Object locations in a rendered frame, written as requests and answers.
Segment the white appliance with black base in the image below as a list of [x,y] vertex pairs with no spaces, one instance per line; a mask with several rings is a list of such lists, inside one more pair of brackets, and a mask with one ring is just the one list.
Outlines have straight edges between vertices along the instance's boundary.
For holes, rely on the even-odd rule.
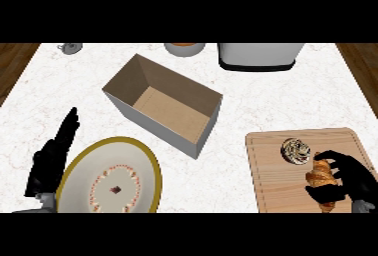
[[287,71],[295,65],[303,43],[219,43],[219,64],[241,72]]

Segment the golden brown croissant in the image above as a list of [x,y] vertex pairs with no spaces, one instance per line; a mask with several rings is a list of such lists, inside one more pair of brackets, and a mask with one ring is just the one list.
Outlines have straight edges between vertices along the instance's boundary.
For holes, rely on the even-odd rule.
[[323,185],[337,185],[337,179],[332,176],[331,166],[325,159],[313,161],[313,169],[306,173],[306,180],[313,188]]

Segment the swirled chocolate pastry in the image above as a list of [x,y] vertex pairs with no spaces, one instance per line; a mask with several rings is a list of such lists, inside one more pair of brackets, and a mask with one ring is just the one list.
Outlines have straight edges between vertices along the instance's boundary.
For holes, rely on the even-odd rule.
[[281,147],[284,159],[295,165],[304,165],[310,159],[310,147],[298,138],[288,138]]

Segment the open cardboard box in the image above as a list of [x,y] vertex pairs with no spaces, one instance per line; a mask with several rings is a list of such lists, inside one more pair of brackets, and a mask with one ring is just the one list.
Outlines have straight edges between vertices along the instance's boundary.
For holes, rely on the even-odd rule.
[[102,91],[123,116],[196,159],[217,121],[223,95],[139,54]]

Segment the white plate with gold rim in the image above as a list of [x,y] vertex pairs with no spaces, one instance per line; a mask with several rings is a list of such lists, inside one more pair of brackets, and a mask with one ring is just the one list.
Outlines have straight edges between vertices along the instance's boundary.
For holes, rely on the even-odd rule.
[[58,212],[155,212],[161,189],[152,151],[139,140],[111,137],[89,146],[67,167],[56,192]]

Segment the wooden cutting board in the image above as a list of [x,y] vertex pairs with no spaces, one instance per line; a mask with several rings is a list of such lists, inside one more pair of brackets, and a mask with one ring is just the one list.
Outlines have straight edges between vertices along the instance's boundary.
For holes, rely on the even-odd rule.
[[378,180],[378,172],[368,157],[356,132],[350,128],[307,129],[251,132],[245,137],[251,176],[260,213],[319,213],[321,208],[307,194],[306,173],[313,160],[304,165],[285,161],[281,154],[288,138],[300,139],[310,147],[310,154],[334,150],[350,155],[369,169]]

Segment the grey cup with orange contents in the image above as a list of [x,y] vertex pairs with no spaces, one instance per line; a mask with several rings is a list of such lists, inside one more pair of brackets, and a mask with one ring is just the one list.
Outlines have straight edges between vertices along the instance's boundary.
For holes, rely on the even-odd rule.
[[170,54],[177,57],[192,57],[195,56],[204,49],[204,43],[165,43],[164,47]]

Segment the small grey metal object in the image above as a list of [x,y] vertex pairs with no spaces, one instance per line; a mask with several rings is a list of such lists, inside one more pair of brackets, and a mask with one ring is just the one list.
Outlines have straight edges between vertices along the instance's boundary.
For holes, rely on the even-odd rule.
[[72,55],[83,49],[81,43],[65,43],[64,45],[58,46],[58,49],[62,51],[64,54]]

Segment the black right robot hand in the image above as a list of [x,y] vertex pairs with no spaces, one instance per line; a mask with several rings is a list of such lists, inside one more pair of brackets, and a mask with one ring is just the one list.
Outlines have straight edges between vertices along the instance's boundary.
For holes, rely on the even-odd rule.
[[350,197],[353,201],[378,205],[378,181],[362,163],[349,155],[332,150],[319,153],[315,160],[332,159],[331,168],[338,169],[334,178],[343,185],[323,185],[316,188],[307,186],[306,191],[318,203],[341,201]]

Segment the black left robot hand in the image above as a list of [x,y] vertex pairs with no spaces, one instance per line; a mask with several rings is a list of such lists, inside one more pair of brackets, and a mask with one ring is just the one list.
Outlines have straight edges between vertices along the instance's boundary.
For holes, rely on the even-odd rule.
[[34,153],[25,197],[56,192],[78,127],[77,108],[72,108],[62,121],[55,138],[46,142],[41,150]]

